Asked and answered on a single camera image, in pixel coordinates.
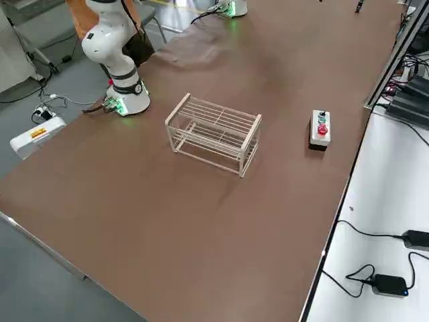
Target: black power brick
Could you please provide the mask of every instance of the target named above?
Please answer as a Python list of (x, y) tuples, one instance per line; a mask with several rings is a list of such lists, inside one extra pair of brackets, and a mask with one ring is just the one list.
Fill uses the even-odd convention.
[(407, 297), (407, 283), (402, 277), (376, 274), (372, 280), (368, 281), (375, 294), (391, 297)]
[(61, 58), (61, 61), (63, 63), (67, 63), (70, 62), (73, 58), (71, 57), (71, 55), (65, 55), (63, 58)]
[(402, 234), (402, 240), (407, 248), (429, 252), (429, 233), (408, 230)]

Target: white table surface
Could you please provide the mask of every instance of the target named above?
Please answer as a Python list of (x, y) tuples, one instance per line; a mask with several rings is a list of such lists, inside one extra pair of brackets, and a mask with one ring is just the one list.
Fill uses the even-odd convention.
[[(418, 131), (429, 141), (429, 132)], [(339, 219), (368, 233), (429, 231), (429, 147), (406, 125), (371, 116)], [(400, 240), (367, 237), (339, 223), (323, 269), (353, 294), (361, 284), (345, 276), (365, 264), (379, 274), (402, 276), (410, 285), (410, 251)], [(322, 274), (307, 322), (427, 321), (429, 262), (412, 259), (416, 285), (404, 299), (373, 294), (370, 286), (354, 299)]]

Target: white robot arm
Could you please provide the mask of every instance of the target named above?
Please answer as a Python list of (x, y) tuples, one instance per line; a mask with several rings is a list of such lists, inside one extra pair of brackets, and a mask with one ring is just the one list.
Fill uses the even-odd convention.
[(91, 60), (105, 65), (113, 81), (105, 104), (122, 116), (146, 110), (150, 104), (148, 92), (134, 61), (122, 53), (137, 29), (123, 0), (86, 0), (86, 4), (100, 19), (82, 41), (83, 51)]

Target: red button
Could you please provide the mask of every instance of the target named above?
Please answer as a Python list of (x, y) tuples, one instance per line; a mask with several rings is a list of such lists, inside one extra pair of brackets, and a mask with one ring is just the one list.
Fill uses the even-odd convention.
[(328, 133), (328, 128), (325, 126), (325, 124), (320, 124), (320, 125), (317, 127), (317, 133), (318, 133), (320, 136), (325, 136), (325, 135), (326, 135), (326, 133)]

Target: wire rack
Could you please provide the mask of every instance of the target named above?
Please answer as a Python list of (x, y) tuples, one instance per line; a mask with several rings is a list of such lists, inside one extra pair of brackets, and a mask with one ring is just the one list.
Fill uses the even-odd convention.
[(167, 117), (173, 152), (244, 177), (259, 145), (262, 115), (250, 115), (186, 94)]

